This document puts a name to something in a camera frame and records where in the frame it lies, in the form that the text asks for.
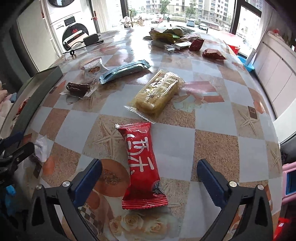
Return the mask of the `blue gloved left hand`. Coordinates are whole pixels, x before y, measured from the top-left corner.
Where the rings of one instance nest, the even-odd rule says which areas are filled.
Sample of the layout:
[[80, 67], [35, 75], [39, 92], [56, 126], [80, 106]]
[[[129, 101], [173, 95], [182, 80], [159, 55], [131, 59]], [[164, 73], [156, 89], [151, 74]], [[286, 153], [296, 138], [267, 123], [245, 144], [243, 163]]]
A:
[[5, 189], [5, 196], [4, 196], [4, 202], [6, 207], [6, 212], [8, 216], [11, 216], [15, 213], [15, 209], [13, 207], [13, 198], [16, 195], [16, 190], [13, 185], [7, 186]]

